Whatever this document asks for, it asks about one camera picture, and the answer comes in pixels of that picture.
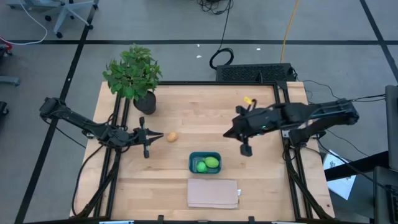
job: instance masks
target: white paper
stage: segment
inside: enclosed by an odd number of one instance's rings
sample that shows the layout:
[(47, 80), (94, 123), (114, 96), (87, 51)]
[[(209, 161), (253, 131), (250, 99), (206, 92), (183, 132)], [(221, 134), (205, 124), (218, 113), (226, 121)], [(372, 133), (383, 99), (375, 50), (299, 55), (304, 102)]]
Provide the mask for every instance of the white paper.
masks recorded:
[[(344, 164), (343, 161), (339, 160), (334, 155), (327, 154), (323, 161), (323, 169), (326, 170), (332, 167), (340, 166), (342, 164)], [(355, 177), (356, 175), (352, 175), (351, 177), (328, 181), (328, 188), (334, 193), (338, 194), (340, 197), (348, 200), (349, 194), (351, 193), (351, 189), (354, 185)]]

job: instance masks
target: green leaves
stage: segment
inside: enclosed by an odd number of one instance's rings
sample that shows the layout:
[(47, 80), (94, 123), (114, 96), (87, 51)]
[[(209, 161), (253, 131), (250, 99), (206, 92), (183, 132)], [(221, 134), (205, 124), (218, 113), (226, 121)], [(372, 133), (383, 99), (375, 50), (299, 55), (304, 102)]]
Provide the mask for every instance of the green leaves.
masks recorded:
[(149, 49), (134, 44), (121, 52), (120, 57), (119, 61), (112, 59), (102, 73), (112, 94), (138, 100), (148, 90), (155, 90), (162, 72)]

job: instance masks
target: potted plant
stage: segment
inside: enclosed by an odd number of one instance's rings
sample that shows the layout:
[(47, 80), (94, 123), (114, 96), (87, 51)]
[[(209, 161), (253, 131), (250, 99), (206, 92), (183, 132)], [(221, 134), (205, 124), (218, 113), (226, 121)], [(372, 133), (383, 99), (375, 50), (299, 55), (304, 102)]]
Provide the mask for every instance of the potted plant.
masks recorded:
[(150, 57), (149, 49), (136, 45), (120, 56), (119, 62), (112, 59), (103, 72), (112, 94), (119, 93), (133, 100), (134, 106), (144, 114), (154, 113), (156, 97), (153, 92), (159, 82), (158, 75), (162, 76), (157, 61)]

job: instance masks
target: yellow cable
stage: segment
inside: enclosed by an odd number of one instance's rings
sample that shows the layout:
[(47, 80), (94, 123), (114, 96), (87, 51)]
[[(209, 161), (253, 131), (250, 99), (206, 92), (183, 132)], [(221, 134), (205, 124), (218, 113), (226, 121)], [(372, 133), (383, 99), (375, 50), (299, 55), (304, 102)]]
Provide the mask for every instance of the yellow cable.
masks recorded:
[(292, 26), (294, 14), (296, 13), (296, 9), (297, 9), (298, 4), (299, 4), (299, 0), (296, 0), (296, 4), (294, 5), (294, 9), (293, 9), (292, 16), (290, 17), (289, 24), (287, 25), (287, 29), (286, 29), (286, 33), (285, 33), (285, 38), (284, 38), (284, 43), (282, 44), (282, 53), (280, 54), (280, 61), (279, 61), (279, 63), (282, 63), (283, 60), (284, 60), (286, 38), (287, 38), (287, 34), (289, 33), (290, 27)]

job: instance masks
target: black metal frame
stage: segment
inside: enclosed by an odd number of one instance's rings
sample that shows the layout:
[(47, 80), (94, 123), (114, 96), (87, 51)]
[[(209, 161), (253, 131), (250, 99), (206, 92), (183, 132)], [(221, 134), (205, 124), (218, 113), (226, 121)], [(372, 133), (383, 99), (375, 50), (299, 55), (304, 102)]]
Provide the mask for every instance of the black metal frame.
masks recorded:
[[(290, 102), (290, 98), (289, 98), (289, 92), (287, 89), (287, 84), (286, 82), (265, 82), (265, 83), (256, 83), (256, 82), (186, 82), (186, 81), (177, 81), (177, 82), (160, 82), (160, 85), (252, 85), (252, 86), (272, 86), (274, 89), (274, 96), (275, 96), (275, 102), (276, 103), (280, 103), (280, 95), (279, 95), (279, 90), (282, 89), (283, 94), (284, 94), (284, 101), (286, 103)], [(115, 102), (115, 106), (114, 106), (114, 114), (118, 114), (119, 113), (119, 109), (120, 109), (120, 103), (121, 103), (121, 98), (118, 95), (116, 97), (116, 102)], [(127, 114), (129, 111), (129, 105), (130, 102), (129, 100), (125, 101), (124, 104), (124, 109), (123, 109), (123, 115), (122, 115), (122, 120), (121, 120), (121, 124), (125, 125), (127, 122)], [(116, 124), (117, 122), (117, 116), (113, 117), (112, 123)], [(283, 136), (281, 134), (282, 137), (282, 144), (283, 144), (283, 150), (284, 152), (287, 151), (289, 152), (290, 149), (290, 144), (288, 141), (283, 139)], [(101, 181), (100, 183), (102, 183), (104, 181), (104, 178), (106, 176), (106, 173), (108, 172), (108, 168), (109, 168), (109, 162), (110, 162), (110, 158), (111, 158), (111, 151), (113, 149), (107, 149), (106, 154), (104, 156), (104, 163), (103, 163), (103, 170), (101, 171)], [(304, 183), (304, 186), (306, 187), (307, 184), (305, 182), (305, 174), (304, 174), (304, 169), (303, 169), (303, 163), (301, 160), (301, 155), (300, 155), (300, 151), (295, 151), (296, 153), (296, 163), (297, 163), (297, 170), (298, 170), (298, 175), (300, 177), (300, 180)], [(291, 160), (290, 154), (287, 153), (285, 155), (287, 160)], [(108, 201), (107, 201), (107, 206), (106, 206), (106, 214), (105, 216), (100, 216), (100, 210), (101, 210), (101, 200), (97, 203), (94, 213), (93, 213), (93, 217), (91, 218), (74, 218), (74, 219), (69, 219), (69, 220), (54, 220), (54, 221), (47, 221), (47, 222), (35, 222), (36, 224), (42, 223), (42, 224), (54, 224), (54, 223), (98, 223), (100, 221), (105, 222), (105, 221), (111, 221), (111, 215), (112, 215), (112, 208), (113, 208), (113, 202), (114, 202), (114, 195), (116, 193), (116, 182), (117, 182), (117, 173), (114, 176), (114, 179), (111, 182), (110, 188), (109, 188), (109, 196), (108, 196)], [(300, 205), (299, 205), (299, 199), (297, 197), (297, 190), (296, 190), (296, 184), (293, 180), (293, 178), (291, 178), (291, 176), (289, 176), (289, 187), (290, 187), (290, 194), (291, 194), (291, 198), (292, 198), (292, 205), (293, 205), (293, 209), (294, 209), (294, 217), (296, 222), (300, 221), (303, 222), (307, 222), (307, 223), (318, 223), (318, 222), (327, 222), (327, 223), (342, 223), (339, 221), (334, 221), (334, 220), (319, 220), (319, 219), (313, 219), (312, 216), (312, 208), (309, 204), (309, 202), (307, 201), (307, 199), (305, 197), (303, 197), (303, 201), (304, 201), (304, 205), (305, 205), (305, 214), (306, 214), (306, 218), (301, 217), (300, 214)], [(163, 215), (159, 215), (159, 219), (158, 220), (134, 220), (134, 223), (198, 223), (200, 221), (163, 221), (164, 216)], [(248, 217), (248, 222), (235, 222), (235, 221), (225, 221), (225, 222), (213, 222), (213, 221), (207, 221), (207, 222), (211, 222), (214, 224), (238, 224), (238, 223), (271, 223), (271, 222), (257, 222), (254, 220), (254, 217)]]

